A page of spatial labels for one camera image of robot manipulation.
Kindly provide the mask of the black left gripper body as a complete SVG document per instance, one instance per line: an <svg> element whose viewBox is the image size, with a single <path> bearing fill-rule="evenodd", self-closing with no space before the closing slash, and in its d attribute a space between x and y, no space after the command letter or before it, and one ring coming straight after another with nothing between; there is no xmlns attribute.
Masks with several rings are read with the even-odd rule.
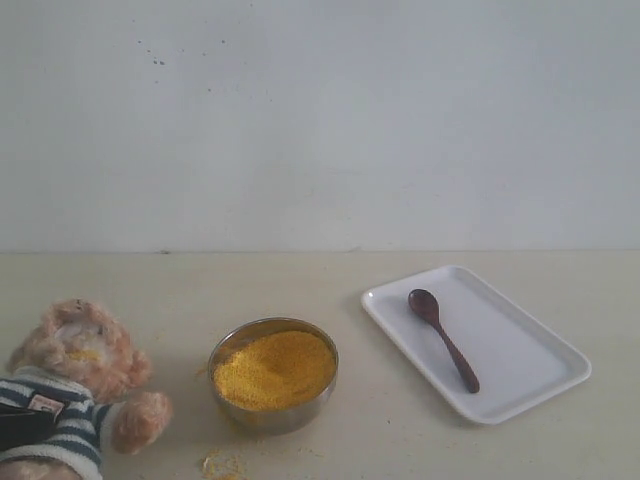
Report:
<svg viewBox="0 0 640 480"><path fill-rule="evenodd" d="M46 440L55 430L51 413L1 405L0 444L2 448L17 448Z"/></svg>

